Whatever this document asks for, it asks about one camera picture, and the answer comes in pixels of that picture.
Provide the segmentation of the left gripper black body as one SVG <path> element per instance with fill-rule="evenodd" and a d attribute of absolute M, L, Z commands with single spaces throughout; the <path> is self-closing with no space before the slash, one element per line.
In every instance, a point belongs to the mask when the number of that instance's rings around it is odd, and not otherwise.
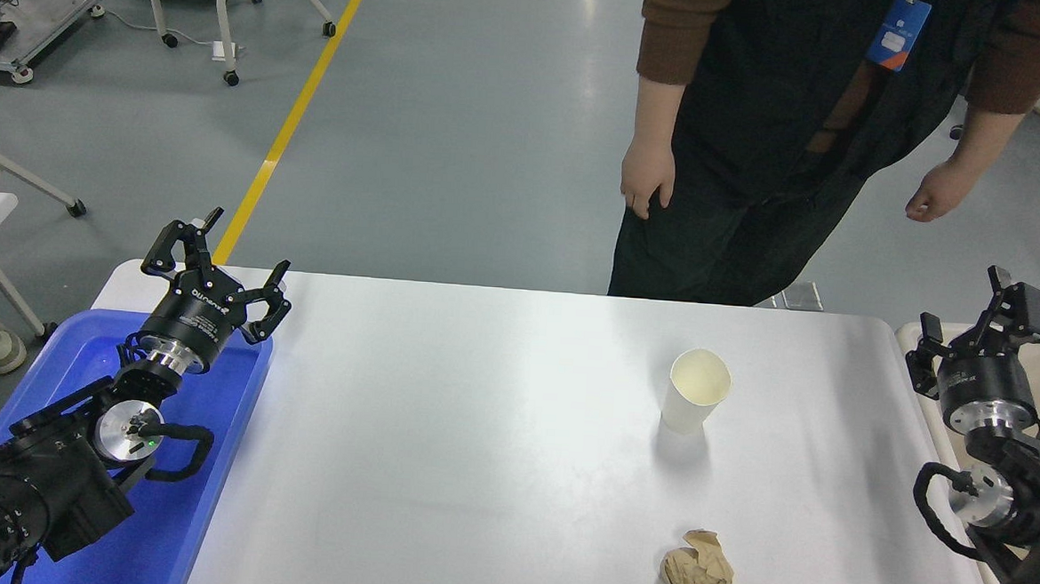
<path fill-rule="evenodd" d="M 185 348 L 191 365 L 212 366 L 230 334 L 246 322 L 246 306 L 228 300 L 240 290 L 243 286 L 224 271 L 177 271 L 146 321 L 144 349 Z"/>

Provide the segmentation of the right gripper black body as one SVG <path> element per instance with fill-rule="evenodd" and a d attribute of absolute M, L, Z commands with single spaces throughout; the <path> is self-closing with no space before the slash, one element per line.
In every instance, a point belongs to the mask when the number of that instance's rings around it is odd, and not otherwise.
<path fill-rule="evenodd" d="M 938 367 L 944 421 L 1009 425 L 1036 424 L 1037 408 L 1024 367 L 1017 355 L 952 348 Z"/>

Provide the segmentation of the person's left hand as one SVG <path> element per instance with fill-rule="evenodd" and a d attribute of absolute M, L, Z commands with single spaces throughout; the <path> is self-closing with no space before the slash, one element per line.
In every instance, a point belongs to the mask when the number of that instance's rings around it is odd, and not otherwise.
<path fill-rule="evenodd" d="M 905 215 L 912 222 L 933 223 L 967 198 L 979 177 L 980 172 L 954 160 L 936 165 L 908 200 Z"/>

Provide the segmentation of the person's right hand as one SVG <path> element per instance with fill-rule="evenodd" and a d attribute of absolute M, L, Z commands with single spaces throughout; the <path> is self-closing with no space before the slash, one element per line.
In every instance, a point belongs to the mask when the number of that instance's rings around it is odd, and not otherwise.
<path fill-rule="evenodd" d="M 669 141 L 634 137 L 623 158 L 620 190 L 626 207 L 640 220 L 650 219 L 651 210 L 667 209 L 676 185 L 673 145 Z"/>

